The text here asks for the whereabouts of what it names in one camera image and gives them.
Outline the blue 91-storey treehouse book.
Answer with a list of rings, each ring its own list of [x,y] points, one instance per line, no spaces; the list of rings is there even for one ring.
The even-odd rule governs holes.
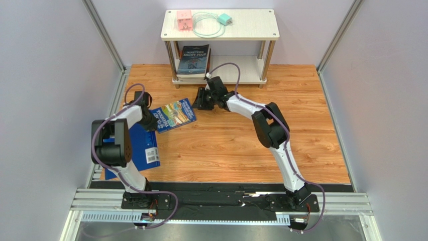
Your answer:
[[[196,121],[196,116],[188,98],[172,102],[150,110],[157,121],[159,134]]]

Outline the light blue treehouse book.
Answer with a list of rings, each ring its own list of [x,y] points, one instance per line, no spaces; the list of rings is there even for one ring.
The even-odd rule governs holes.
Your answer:
[[[203,83],[206,83],[205,78],[182,78],[182,77],[178,77],[177,81],[180,82],[181,84],[203,84]]]

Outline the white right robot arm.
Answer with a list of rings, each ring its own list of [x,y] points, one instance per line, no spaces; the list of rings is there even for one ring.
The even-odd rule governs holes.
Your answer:
[[[215,106],[252,120],[259,142],[270,150],[281,171],[289,200],[301,206],[309,198],[308,190],[293,156],[290,129],[277,104],[262,104],[249,100],[236,91],[228,91],[220,77],[200,87],[192,108],[213,110]]]

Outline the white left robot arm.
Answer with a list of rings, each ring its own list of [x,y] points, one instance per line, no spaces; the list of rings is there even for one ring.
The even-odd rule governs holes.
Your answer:
[[[151,184],[137,169],[133,162],[130,129],[142,129],[138,140],[153,137],[157,130],[157,118],[149,111],[152,96],[137,91],[134,100],[114,116],[105,120],[95,120],[91,126],[91,158],[114,173],[125,187],[123,209],[150,209],[155,205]]]

